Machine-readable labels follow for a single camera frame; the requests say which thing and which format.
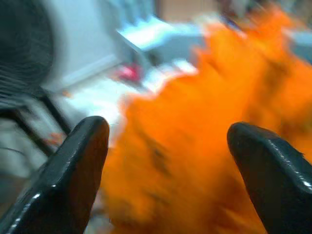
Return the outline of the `black standing fan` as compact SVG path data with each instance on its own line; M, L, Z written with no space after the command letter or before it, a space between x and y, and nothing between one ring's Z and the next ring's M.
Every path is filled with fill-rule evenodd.
M0 0L0 115L36 98L69 134L70 126L43 88L57 55L54 32L42 0Z

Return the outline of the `orange shirt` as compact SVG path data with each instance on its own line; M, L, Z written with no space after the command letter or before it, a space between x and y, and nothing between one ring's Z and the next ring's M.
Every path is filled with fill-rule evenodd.
M290 51L285 30L301 25L278 5L249 21L209 25L196 73L127 99L100 185L109 234L267 234L227 131L272 130L312 162L312 65Z

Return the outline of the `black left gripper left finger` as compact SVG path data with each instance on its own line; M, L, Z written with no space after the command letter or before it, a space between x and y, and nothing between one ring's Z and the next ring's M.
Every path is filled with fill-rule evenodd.
M0 234L83 234L108 152L109 125L86 117L0 218Z

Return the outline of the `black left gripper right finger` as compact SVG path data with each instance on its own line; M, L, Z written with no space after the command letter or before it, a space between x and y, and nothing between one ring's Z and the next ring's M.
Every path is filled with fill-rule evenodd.
M268 234L312 234L312 165L276 133L245 122L227 132L231 155Z

